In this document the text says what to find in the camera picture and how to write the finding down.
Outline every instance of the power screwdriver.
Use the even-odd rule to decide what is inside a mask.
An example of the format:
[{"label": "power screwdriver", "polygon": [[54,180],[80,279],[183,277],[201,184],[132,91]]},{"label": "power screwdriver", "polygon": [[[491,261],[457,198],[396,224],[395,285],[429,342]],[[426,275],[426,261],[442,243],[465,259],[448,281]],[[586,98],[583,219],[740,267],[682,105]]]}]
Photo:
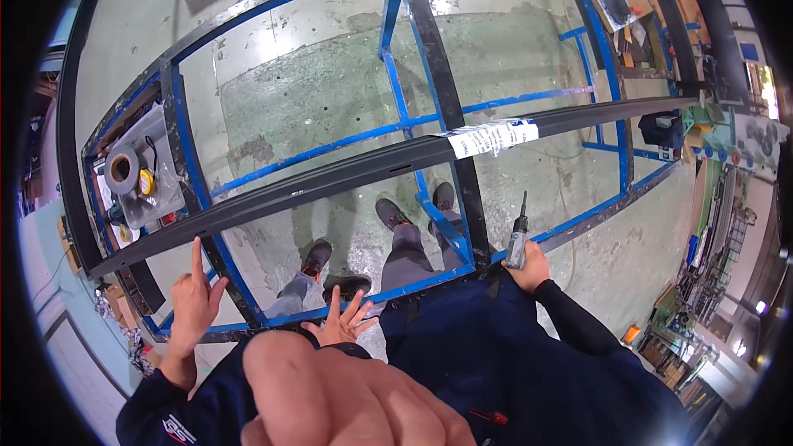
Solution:
[{"label": "power screwdriver", "polygon": [[526,240],[528,239],[529,218],[526,217],[526,197],[528,192],[523,192],[523,204],[520,206],[520,215],[512,225],[512,235],[507,247],[507,258],[504,264],[509,268],[521,269],[526,263]]}]

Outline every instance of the black shoe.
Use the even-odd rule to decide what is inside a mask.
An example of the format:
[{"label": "black shoe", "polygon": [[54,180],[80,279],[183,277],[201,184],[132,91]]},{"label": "black shoe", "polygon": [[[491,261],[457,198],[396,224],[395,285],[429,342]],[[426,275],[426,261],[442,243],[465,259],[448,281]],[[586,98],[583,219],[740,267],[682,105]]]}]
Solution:
[{"label": "black shoe", "polygon": [[[456,194],[457,193],[454,192],[454,186],[448,181],[443,181],[432,193],[432,204],[441,212],[450,211],[454,206],[454,196]],[[432,221],[427,224],[427,230],[431,234],[434,234]]]},{"label": "black shoe", "polygon": [[400,224],[412,224],[408,216],[400,210],[400,208],[389,199],[380,199],[374,204],[374,210],[378,214],[380,220],[385,224],[385,227],[394,231],[394,228]]},{"label": "black shoe", "polygon": [[325,291],[322,292],[322,299],[325,300],[326,305],[331,302],[333,286],[336,284],[338,284],[342,290],[342,299],[347,302],[351,302],[355,293],[358,293],[358,291],[363,291],[363,294],[366,294],[372,289],[372,281],[362,275],[349,275],[346,277],[331,277],[329,275],[324,283]]},{"label": "black shoe", "polygon": [[310,275],[314,278],[314,282],[317,282],[320,280],[320,272],[322,272],[325,263],[331,260],[332,253],[333,247],[330,243],[324,240],[317,240],[312,245],[308,255],[305,256],[301,272]]}]

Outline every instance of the white and red logo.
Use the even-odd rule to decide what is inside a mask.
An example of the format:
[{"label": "white and red logo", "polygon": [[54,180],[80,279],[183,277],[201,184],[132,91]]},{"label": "white and red logo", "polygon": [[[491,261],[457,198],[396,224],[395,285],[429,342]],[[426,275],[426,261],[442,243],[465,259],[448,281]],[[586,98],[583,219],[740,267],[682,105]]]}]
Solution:
[{"label": "white and red logo", "polygon": [[185,429],[185,426],[180,424],[173,415],[169,414],[168,420],[163,420],[163,427],[168,436],[173,437],[173,439],[182,444],[187,444],[187,442],[190,442],[190,444],[196,443],[196,437]]}]

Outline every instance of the navy blue shirt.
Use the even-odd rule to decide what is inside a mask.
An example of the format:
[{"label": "navy blue shirt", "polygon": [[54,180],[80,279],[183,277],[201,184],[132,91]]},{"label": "navy blue shirt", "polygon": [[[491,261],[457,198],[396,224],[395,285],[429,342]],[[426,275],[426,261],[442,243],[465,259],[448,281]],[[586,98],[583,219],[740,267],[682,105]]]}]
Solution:
[{"label": "navy blue shirt", "polygon": [[[381,327],[389,364],[466,418],[477,444],[669,444],[683,437],[687,421],[675,394],[597,319],[550,280],[536,299],[562,341],[542,329],[535,297],[506,273],[387,308]],[[239,443],[257,413],[242,369],[244,345],[190,401],[155,371],[119,414],[121,444]],[[507,423],[480,416],[495,412]]]}]

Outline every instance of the gray pants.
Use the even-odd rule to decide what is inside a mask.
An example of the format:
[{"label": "gray pants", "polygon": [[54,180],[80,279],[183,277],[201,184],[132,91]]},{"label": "gray pants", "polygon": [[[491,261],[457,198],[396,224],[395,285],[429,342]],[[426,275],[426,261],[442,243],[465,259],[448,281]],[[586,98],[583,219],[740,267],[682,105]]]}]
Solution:
[{"label": "gray pants", "polygon": [[[454,211],[444,211],[443,216],[462,234],[462,219]],[[460,261],[454,250],[443,235],[433,231],[435,240],[440,244],[443,255],[443,268],[451,270],[460,267]],[[381,292],[386,292],[395,287],[401,287],[411,282],[426,279],[434,270],[424,253],[421,244],[419,226],[415,224],[400,224],[394,228],[394,237],[391,243],[391,253],[385,259],[382,274]],[[304,273],[296,273],[284,289],[278,293],[278,299],[270,308],[264,311],[267,318],[281,317],[303,311],[303,299],[309,288],[314,284],[314,278]]]}]

